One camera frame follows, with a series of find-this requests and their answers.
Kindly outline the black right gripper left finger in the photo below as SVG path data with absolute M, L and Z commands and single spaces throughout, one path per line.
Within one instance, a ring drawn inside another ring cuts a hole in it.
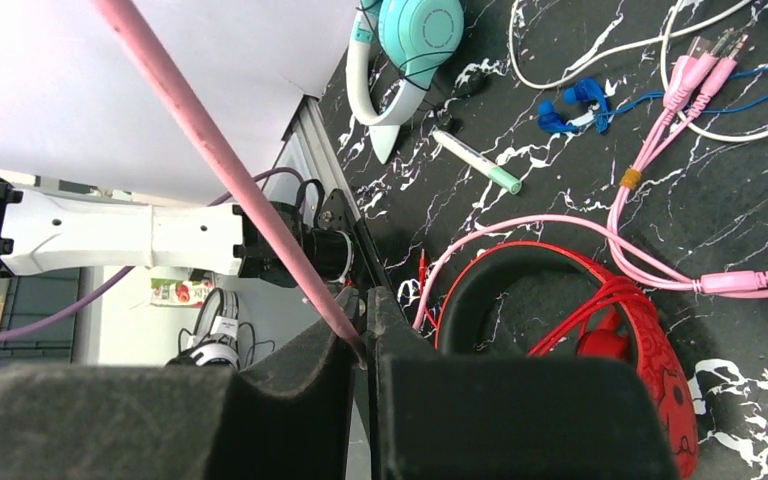
M 340 479 L 354 353 L 316 322 L 254 366 L 0 369 L 0 479 Z

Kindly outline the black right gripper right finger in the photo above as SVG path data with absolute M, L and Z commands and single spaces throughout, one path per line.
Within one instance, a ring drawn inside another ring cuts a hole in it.
M 675 479 L 648 393 L 602 359 L 444 355 L 367 301 L 375 479 Z

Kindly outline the red headphones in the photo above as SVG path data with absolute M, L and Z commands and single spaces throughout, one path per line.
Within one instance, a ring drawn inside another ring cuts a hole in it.
M 542 271 L 580 274 L 595 286 L 592 297 L 555 326 L 527 354 L 549 354 L 561 339 L 575 339 L 575 353 L 623 361 L 643 381 L 662 424 L 681 478 L 695 472 L 698 429 L 688 380 L 660 325 L 655 305 L 630 278 L 556 245 L 514 241 L 472 260 L 450 287 L 438 317 L 434 347 L 469 354 L 496 298 L 516 281 Z

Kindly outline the teal white cat-ear headphones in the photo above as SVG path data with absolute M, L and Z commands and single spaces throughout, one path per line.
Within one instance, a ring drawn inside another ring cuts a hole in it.
M 361 1 L 345 64 L 346 93 L 355 120 L 368 128 L 380 163 L 392 154 L 403 124 L 419 110 L 437 70 L 458 49 L 465 11 L 457 0 Z M 378 42 L 400 74 L 399 88 L 383 112 L 373 106 L 368 60 Z

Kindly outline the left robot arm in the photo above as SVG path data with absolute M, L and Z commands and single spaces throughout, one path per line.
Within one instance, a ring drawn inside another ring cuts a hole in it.
M 0 178 L 0 280 L 102 266 L 245 276 L 274 253 L 233 203 L 168 207 L 23 189 Z

